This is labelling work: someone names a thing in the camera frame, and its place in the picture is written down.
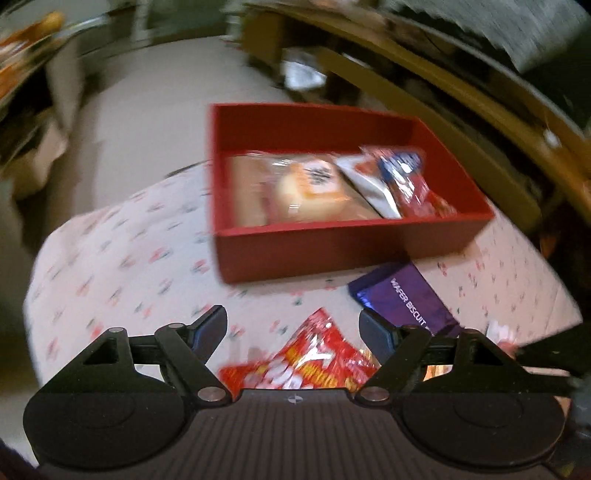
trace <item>black circular plate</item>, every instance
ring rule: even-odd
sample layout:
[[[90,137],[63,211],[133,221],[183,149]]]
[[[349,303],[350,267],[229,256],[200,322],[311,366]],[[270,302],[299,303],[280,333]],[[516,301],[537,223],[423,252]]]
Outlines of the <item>black circular plate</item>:
[[[542,459],[564,427],[562,409],[548,394],[415,394],[404,400],[402,417],[436,455],[493,469]]]
[[[41,460],[71,468],[113,469],[137,463],[169,445],[185,423],[180,395],[170,387],[170,392],[159,389],[39,392],[25,410],[27,437]]]

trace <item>cardboard box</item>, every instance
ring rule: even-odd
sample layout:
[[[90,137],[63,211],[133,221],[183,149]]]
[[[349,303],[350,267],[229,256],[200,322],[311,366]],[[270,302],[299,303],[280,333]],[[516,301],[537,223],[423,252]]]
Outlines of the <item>cardboard box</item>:
[[[212,214],[217,264],[227,283],[269,280],[461,251],[494,217],[455,157],[418,119],[327,105],[213,105]],[[458,214],[447,218],[350,220],[237,227],[231,157],[359,152],[361,145],[413,145],[424,176]]]

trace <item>metal screw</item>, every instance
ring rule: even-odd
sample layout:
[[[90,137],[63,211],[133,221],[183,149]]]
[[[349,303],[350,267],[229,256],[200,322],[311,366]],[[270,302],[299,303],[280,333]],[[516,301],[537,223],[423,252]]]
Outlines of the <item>metal screw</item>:
[[[219,387],[205,387],[197,392],[197,396],[203,401],[220,401],[226,398],[226,392]]]
[[[388,390],[382,387],[365,387],[359,392],[359,395],[370,402],[386,401],[390,398]]]

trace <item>ribbed surface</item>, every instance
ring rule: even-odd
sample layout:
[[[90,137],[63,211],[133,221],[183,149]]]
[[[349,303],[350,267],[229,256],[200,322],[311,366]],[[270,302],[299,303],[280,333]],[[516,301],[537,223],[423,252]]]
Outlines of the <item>ribbed surface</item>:
[[[339,390],[245,391],[230,407],[201,411],[182,439],[143,465],[42,472],[56,480],[556,479],[542,466],[491,475],[442,465],[409,442],[386,411],[358,407]]]

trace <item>floor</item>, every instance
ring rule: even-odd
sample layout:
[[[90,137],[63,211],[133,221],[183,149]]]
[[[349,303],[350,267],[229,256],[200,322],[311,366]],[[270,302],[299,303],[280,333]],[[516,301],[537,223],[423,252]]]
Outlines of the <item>floor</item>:
[[[69,152],[51,172],[47,233],[206,158],[209,104],[288,101],[216,37],[111,58],[100,91],[80,110]],[[37,383],[23,340],[0,340],[0,437],[34,462],[22,413]]]

